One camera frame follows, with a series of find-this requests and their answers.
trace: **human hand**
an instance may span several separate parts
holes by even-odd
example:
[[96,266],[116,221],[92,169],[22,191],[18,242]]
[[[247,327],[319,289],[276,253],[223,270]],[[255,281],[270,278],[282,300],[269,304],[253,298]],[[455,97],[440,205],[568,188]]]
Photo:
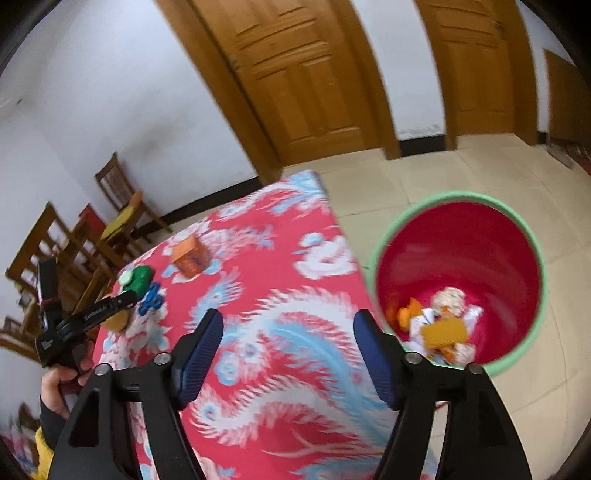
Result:
[[[88,370],[87,373],[78,378],[78,384],[81,387],[86,385],[88,377],[92,373],[92,342],[86,344],[86,358],[80,362],[80,369],[82,371]],[[57,413],[64,420],[70,416],[70,410],[66,406],[60,392],[60,384],[69,382],[75,379],[78,372],[71,368],[63,367],[62,365],[53,365],[41,379],[41,401],[49,410]]]

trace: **blue fidget spinner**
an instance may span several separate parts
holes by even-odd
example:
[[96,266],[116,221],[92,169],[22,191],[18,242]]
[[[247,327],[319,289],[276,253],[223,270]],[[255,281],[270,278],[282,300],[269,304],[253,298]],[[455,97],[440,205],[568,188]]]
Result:
[[138,315],[143,316],[148,313],[149,309],[158,310],[164,303],[162,295],[158,293],[160,290],[160,284],[157,281],[153,281],[148,288],[142,303],[138,308]]

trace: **yellow jacket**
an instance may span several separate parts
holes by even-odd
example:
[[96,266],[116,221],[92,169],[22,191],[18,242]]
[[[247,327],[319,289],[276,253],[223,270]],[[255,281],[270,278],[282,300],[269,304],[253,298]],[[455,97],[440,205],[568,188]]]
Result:
[[49,467],[53,460],[53,450],[47,445],[41,429],[38,429],[35,434],[35,443],[39,453],[39,466],[37,467],[37,473],[33,475],[33,480],[47,480]]

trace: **blue gripper pad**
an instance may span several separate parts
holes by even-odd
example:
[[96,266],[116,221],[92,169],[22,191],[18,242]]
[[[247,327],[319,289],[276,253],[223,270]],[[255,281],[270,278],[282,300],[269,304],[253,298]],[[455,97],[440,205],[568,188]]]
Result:
[[173,393],[177,408],[183,410],[195,400],[222,341],[223,317],[209,309],[193,333],[183,335],[172,351]]
[[397,385],[400,384],[404,349],[396,337],[382,332],[369,310],[355,314],[353,334],[378,397],[397,410]]

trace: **screw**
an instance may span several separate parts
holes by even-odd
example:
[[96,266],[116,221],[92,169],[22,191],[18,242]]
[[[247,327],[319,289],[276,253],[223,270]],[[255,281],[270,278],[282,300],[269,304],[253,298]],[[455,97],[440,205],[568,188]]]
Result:
[[99,364],[95,368],[95,374],[98,376],[105,375],[111,371],[111,366],[109,364]]
[[173,356],[170,355],[170,353],[159,353],[158,355],[156,355],[154,357],[154,363],[156,365],[166,365],[168,362],[170,362],[173,359]]
[[484,369],[482,368],[482,366],[479,365],[479,364],[470,364],[470,365],[468,365],[468,370],[470,371],[470,373],[473,373],[474,375],[480,375],[484,371]]
[[423,361],[423,357],[420,353],[409,352],[404,357],[409,364],[418,365]]

